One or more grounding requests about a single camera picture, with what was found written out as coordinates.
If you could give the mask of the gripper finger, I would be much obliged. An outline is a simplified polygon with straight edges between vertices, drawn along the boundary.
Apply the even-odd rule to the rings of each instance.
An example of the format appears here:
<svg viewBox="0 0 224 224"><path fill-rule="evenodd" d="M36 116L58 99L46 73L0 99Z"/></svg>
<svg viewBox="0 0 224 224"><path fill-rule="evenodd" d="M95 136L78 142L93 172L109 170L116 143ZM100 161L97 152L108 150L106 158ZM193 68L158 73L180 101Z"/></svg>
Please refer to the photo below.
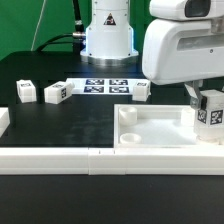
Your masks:
<svg viewBox="0 0 224 224"><path fill-rule="evenodd" d="M190 106L193 109L199 109L201 107L202 95L200 93L200 87L202 86L202 80L185 82L185 88L190 95Z"/></svg>

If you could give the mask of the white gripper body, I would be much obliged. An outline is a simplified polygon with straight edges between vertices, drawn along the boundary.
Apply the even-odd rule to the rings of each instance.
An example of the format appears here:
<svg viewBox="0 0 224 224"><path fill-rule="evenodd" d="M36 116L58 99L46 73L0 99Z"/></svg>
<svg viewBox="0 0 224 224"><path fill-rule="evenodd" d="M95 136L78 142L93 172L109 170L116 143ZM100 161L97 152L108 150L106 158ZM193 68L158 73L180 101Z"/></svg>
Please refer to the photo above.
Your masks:
<svg viewBox="0 0 224 224"><path fill-rule="evenodd" d="M157 85L224 76L224 33L212 33L209 20L156 19L145 33L142 71Z"/></svg>

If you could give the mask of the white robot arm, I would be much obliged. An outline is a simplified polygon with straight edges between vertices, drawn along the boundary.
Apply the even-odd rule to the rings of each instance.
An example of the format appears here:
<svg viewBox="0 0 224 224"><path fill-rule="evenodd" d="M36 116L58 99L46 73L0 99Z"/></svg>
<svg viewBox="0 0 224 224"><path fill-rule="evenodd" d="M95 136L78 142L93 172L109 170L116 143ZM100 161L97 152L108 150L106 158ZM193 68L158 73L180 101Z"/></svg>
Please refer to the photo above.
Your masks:
<svg viewBox="0 0 224 224"><path fill-rule="evenodd" d="M202 81L224 76L224 0L151 0L149 12L155 20L139 53L128 21L129 0L92 0L81 58L116 66L140 55L143 74L152 83L183 82L191 106L204 108Z"/></svg>

